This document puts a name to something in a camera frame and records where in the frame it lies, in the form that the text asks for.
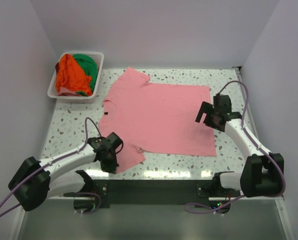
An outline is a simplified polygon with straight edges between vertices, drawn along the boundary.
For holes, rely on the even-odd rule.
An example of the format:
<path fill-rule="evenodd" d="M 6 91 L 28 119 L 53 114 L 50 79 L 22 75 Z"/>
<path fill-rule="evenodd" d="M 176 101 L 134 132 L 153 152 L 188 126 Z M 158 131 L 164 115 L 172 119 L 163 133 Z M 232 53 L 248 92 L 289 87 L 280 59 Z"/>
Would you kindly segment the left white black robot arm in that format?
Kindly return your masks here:
<path fill-rule="evenodd" d="M 117 154 L 123 149 L 122 139 L 114 132 L 107 137 L 91 137 L 73 150 L 58 156 L 23 161 L 8 184 L 25 211 L 39 207 L 46 199 L 64 194 L 93 194 L 95 181 L 81 166 L 100 162 L 103 172 L 115 174 Z"/>

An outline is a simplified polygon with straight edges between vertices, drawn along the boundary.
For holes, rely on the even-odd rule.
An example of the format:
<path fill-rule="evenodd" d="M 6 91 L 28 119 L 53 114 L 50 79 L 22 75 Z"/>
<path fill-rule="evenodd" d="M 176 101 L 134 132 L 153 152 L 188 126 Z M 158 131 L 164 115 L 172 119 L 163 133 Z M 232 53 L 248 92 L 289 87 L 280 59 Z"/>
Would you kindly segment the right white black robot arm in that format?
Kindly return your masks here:
<path fill-rule="evenodd" d="M 211 184 L 214 195 L 223 196 L 229 189 L 242 191 L 248 198 L 277 197 L 284 193 L 284 158 L 261 144 L 245 125 L 245 114 L 232 111 L 228 95 L 218 93 L 213 103 L 202 102 L 195 121 L 226 133 L 245 159 L 241 173 L 215 173 Z"/>

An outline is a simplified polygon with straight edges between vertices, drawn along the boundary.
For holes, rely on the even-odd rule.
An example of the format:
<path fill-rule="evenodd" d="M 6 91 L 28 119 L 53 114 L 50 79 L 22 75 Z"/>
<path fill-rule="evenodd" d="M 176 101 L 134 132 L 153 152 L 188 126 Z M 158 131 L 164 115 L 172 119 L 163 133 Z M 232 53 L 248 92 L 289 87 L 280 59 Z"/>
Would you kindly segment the pink t shirt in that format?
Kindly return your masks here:
<path fill-rule="evenodd" d="M 196 122 L 202 102 L 210 102 L 208 86 L 152 83 L 129 67 L 112 84 L 99 122 L 103 136 L 116 133 L 124 146 L 117 172 L 144 161 L 144 152 L 214 157 L 214 132 Z"/>

